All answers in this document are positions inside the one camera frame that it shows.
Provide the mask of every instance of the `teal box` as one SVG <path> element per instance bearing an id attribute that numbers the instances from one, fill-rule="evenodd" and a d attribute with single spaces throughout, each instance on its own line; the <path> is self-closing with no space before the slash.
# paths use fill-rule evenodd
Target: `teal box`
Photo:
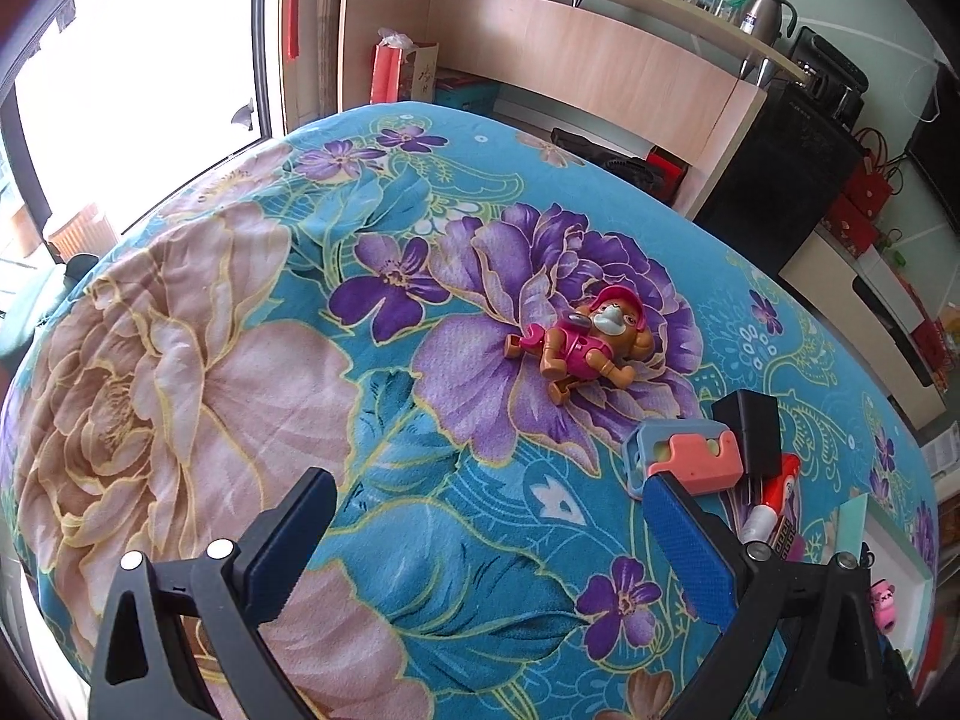
<path id="1" fill-rule="evenodd" d="M 435 105 L 443 105 L 444 108 L 459 108 L 462 111 L 475 113 L 477 116 L 490 117 L 498 94 L 500 94 L 500 82 L 485 80 L 453 89 L 440 89 L 438 86 L 434 91 L 433 101 Z"/>
<path id="2" fill-rule="evenodd" d="M 917 678 L 933 612 L 933 574 L 906 533 L 896 525 L 872 495 L 857 495 L 839 509 L 836 552 L 850 552 L 859 560 L 860 546 L 874 553 L 871 580 L 896 586 L 896 627 L 890 643 L 901 651 L 912 679 Z"/>

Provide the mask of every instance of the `mint green box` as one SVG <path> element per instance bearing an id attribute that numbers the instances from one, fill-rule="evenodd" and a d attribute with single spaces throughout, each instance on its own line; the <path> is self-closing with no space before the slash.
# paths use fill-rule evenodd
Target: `mint green box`
<path id="1" fill-rule="evenodd" d="M 885 579 L 896 586 L 896 626 L 888 638 L 901 651 L 907 671 L 915 680 L 930 629 L 933 574 L 906 533 L 868 494 L 857 495 L 840 507 L 836 550 L 859 559 L 864 541 L 874 553 L 871 579 Z"/>

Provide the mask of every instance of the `paper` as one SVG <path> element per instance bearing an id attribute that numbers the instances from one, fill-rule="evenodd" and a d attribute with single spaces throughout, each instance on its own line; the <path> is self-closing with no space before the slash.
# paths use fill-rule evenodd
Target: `paper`
<path id="1" fill-rule="evenodd" d="M 954 422 L 921 450 L 930 476 L 950 469 L 960 461 L 960 426 Z"/>

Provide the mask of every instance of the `bed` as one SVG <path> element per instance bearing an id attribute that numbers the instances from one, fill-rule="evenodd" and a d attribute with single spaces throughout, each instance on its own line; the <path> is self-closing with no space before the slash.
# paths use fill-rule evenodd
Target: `bed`
<path id="1" fill-rule="evenodd" d="M 627 389 L 558 408 L 504 340 L 604 283 L 640 295 L 654 355 Z M 78 285 L 4 405 L 3 511 L 83 674 L 123 552 L 194 557 L 321 466 L 338 514 L 261 629 L 318 717 L 659 717 L 717 633 L 625 493 L 619 445 L 743 388 L 779 399 L 802 460 L 791 557 L 829 557 L 837 506 L 869 493 L 935 570 L 918 448 L 773 281 L 550 143 L 369 106 L 203 177 Z M 741 488 L 699 500 L 743 524 Z"/>

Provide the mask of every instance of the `wall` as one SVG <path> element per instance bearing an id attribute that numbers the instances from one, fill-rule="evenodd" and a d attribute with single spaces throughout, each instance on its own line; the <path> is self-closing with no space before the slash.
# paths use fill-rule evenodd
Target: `wall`
<path id="1" fill-rule="evenodd" d="M 801 24 L 823 34 L 869 76 L 870 91 L 858 124 L 882 130 L 891 150 L 900 153 L 913 132 L 936 74 L 936 46 L 920 19 L 905 0 L 792 1 L 800 13 Z M 702 41 L 652 23 L 634 11 L 599 0 L 585 0 L 584 7 L 649 29 L 702 53 L 728 70 L 739 67 L 739 62 Z M 789 43 L 784 44 L 781 50 L 788 46 Z M 551 104 L 517 89 L 507 90 L 505 97 L 539 110 Z M 563 119 L 559 110 L 556 115 Z M 616 139 L 604 132 L 600 124 L 593 131 Z M 931 314 L 939 313 L 948 294 L 960 303 L 960 283 L 956 279 L 960 244 L 938 202 L 911 166 L 904 169 L 904 189 L 884 209 L 880 227 L 897 227 L 904 234 L 898 246 L 907 261 L 904 275 L 914 284 Z"/>

